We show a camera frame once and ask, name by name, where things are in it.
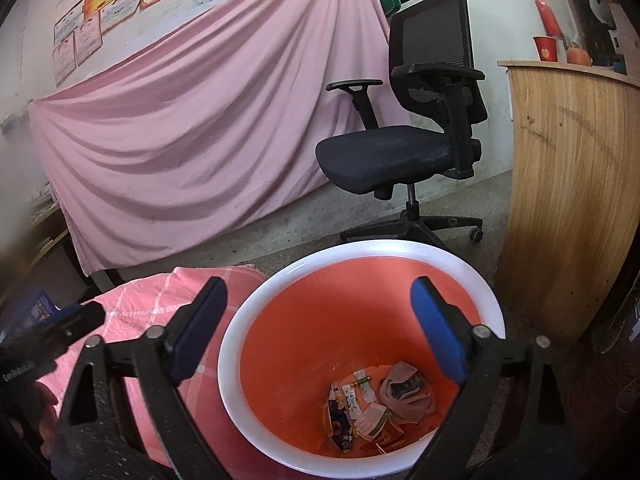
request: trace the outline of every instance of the trash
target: trash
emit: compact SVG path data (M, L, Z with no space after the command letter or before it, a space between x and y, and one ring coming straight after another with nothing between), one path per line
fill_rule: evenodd
M358 420L355 421L354 427L359 436L368 442L373 440L382 432L385 423L393 416L393 413L386 406L382 406L376 402L369 405L364 410Z
M436 411L435 399L425 392L426 381L417 368L404 361L391 367L380 386L380 400L391 409L399 424L417 424Z
M369 404L372 402L376 402L376 393L373 391L371 387L371 377L369 377L364 370L358 370L353 373L353 376L356 378L356 384L360 387L360 391L362 392L362 398L365 402Z
M324 410L324 431L343 453L353 449L353 428L338 383L332 384Z
M342 453L354 451L347 455L354 458L390 453L414 442L418 425L437 428L434 418L421 425L436 412L436 403L414 366L400 361L357 370L353 377L354 382L346 377L332 384L325 410L325 432Z
M347 407L349 409L349 418L351 420L357 420L357 418L362 415L362 410L358 404L356 390L354 390L353 386L350 384L345 384L342 387L342 390L344 391L344 398L346 399Z
M406 436L402 428L392 420L388 420L376 439L373 442L367 442L362 449L385 454L401 449L405 446L405 442Z

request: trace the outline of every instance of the chair wheel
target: chair wheel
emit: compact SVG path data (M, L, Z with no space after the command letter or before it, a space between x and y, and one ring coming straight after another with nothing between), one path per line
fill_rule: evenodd
M476 244L480 243L483 235L484 233L482 232L482 229L478 227L474 227L473 229L471 229L471 231L469 231L469 239Z

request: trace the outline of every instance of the pumpkin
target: pumpkin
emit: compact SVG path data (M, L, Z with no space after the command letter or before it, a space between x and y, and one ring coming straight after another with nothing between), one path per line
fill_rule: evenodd
M566 62L573 65L591 66L593 59L586 50L572 46L566 50Z

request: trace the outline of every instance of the pink plaid blanket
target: pink plaid blanket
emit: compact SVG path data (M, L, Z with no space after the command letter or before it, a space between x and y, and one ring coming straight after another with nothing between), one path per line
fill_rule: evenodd
M228 305L195 375L184 381L179 391L204 438L229 474L238 480L300 480L312 478L274 462L242 436L226 414L218 389L218 353L226 327L244 300L265 280L250 266L221 269L177 267L169 274L134 280L98 296L106 311L106 321L94 333L113 342L139 337L152 325L166 325L182 305L191 303L206 281L218 276L228 288ZM42 379L59 399L65 395L71 372L84 339L58 359L58 370ZM169 465L158 442L142 393L134 379L127 379L134 416L149 456Z

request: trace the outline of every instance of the wooden counter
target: wooden counter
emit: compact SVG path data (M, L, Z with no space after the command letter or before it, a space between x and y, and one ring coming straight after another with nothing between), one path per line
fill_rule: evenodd
M508 231L495 286L561 347L587 328L640 221L640 81L503 61L513 101Z

